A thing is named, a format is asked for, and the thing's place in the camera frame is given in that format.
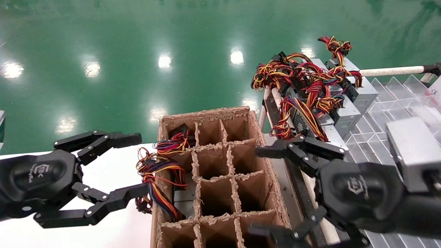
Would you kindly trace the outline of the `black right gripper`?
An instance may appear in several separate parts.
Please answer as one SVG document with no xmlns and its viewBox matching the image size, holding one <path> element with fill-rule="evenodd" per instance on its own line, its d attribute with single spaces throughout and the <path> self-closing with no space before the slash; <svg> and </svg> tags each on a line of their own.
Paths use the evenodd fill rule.
<svg viewBox="0 0 441 248">
<path fill-rule="evenodd" d="M 318 201 L 342 227 L 440 238 L 440 198 L 409 192 L 394 165 L 345 162 L 340 160 L 345 157 L 343 148 L 304 135 L 257 146 L 255 155 L 288 159 L 309 177 L 317 177 Z M 321 166 L 310 155 L 330 162 Z M 248 231 L 268 237 L 276 248 L 311 248 L 306 237 L 327 215 L 323 206 L 294 231 L 259 223 L 249 224 Z M 367 248 L 370 241 L 358 229 L 348 229 L 348 240 L 324 248 Z"/>
</svg>

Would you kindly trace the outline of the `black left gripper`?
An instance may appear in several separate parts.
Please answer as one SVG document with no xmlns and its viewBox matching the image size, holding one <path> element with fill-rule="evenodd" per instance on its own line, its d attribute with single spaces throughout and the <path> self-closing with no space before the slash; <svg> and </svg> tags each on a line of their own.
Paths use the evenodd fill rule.
<svg viewBox="0 0 441 248">
<path fill-rule="evenodd" d="M 81 183 L 80 164 L 88 165 L 109 149 L 141 143 L 140 133 L 94 130 L 55 141 L 55 151 L 47 154 L 1 159 L 1 221 L 37 213 L 34 220 L 44 229 L 89 226 L 111 212 L 125 209 L 131 199 L 146 196 L 148 186 L 133 185 L 106 194 Z M 93 206 L 87 210 L 60 210 L 76 195 Z"/>
</svg>

